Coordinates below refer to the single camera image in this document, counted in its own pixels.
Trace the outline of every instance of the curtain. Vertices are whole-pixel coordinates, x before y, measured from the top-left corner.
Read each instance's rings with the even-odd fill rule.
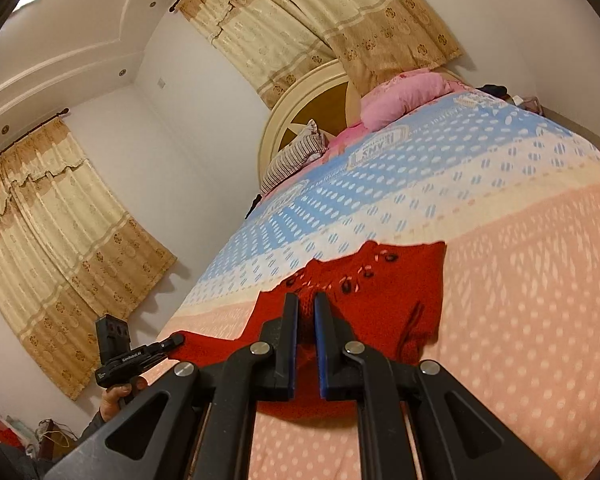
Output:
[[[181,0],[178,9],[269,108],[297,79],[335,59],[289,0]]]
[[[0,155],[0,311],[71,399],[99,365],[95,320],[126,319],[174,261],[60,119]]]
[[[425,0],[292,0],[365,95],[400,72],[435,68],[461,55]]]

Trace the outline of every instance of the metal screw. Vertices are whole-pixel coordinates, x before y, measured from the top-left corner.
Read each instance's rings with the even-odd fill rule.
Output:
[[[254,355],[264,355],[271,350],[271,346],[265,341],[256,341],[249,347],[249,350]]]
[[[438,375],[440,373],[440,365],[435,361],[427,360],[420,363],[420,370],[422,370],[423,374]]]
[[[358,355],[365,351],[365,346],[360,341],[349,341],[344,345],[347,354]]]
[[[173,371],[178,377],[186,377],[191,375],[195,370],[196,365],[187,361],[178,363],[173,367]]]

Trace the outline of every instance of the red knitted sweater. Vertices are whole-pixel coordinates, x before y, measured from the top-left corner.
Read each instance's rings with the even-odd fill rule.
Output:
[[[258,340],[265,321],[282,314],[287,292],[298,295],[296,396],[291,402],[260,402],[263,413],[294,420],[354,413],[352,402],[326,402],[318,392],[314,297],[324,290],[333,315],[346,319],[356,338],[392,360],[416,364],[420,349],[435,335],[442,310],[442,265],[446,245],[379,245],[330,262],[311,260],[276,288],[261,292],[242,335],[235,340],[182,332],[185,343],[170,358],[200,367],[224,361]]]

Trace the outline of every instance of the person's hand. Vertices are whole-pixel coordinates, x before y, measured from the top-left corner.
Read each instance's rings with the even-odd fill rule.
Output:
[[[136,388],[138,390],[144,390],[148,385],[144,377],[138,377],[136,381]],[[130,393],[131,384],[120,384],[119,386],[112,386],[104,390],[100,399],[100,415],[102,416],[102,420],[109,422],[115,417],[120,412],[118,400],[128,396]]]

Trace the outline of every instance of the pink polka dot bedspread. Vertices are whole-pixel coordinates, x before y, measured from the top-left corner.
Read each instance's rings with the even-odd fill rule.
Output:
[[[236,338],[261,290],[365,239],[444,240],[442,321],[423,358],[442,363],[561,478],[586,478],[600,459],[600,153],[591,144],[465,92],[272,195],[160,337]],[[250,478],[359,479],[355,421],[258,414]]]

